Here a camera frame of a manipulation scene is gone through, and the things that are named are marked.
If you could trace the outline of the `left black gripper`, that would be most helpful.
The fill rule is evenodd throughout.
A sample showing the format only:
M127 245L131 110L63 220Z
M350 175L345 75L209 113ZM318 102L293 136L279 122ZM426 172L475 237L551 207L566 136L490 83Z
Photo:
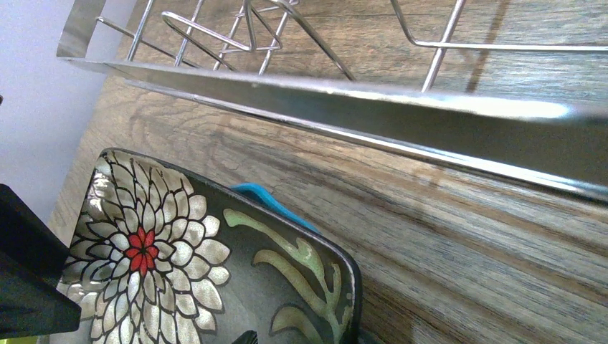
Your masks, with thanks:
M68 248L1 185L1 338L75 331L81 308L57 290Z

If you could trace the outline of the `metal wire dish rack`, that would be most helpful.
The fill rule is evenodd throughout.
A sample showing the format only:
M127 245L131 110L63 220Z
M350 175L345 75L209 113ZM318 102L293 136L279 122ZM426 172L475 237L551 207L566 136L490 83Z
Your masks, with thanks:
M433 164L607 200L607 107L86 57L103 1L76 1L57 56L139 87Z

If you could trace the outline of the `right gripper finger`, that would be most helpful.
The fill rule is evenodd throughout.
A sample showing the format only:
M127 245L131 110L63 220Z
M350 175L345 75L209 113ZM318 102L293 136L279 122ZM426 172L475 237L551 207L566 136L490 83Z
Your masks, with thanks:
M254 330L243 332L232 344L258 344L258 335Z

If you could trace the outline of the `black floral square plate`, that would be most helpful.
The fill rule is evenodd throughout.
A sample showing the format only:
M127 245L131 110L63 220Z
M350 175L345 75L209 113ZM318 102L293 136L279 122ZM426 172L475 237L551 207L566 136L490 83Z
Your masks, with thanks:
M57 286L77 330L48 343L357 343L362 281L344 249L173 164L95 162Z

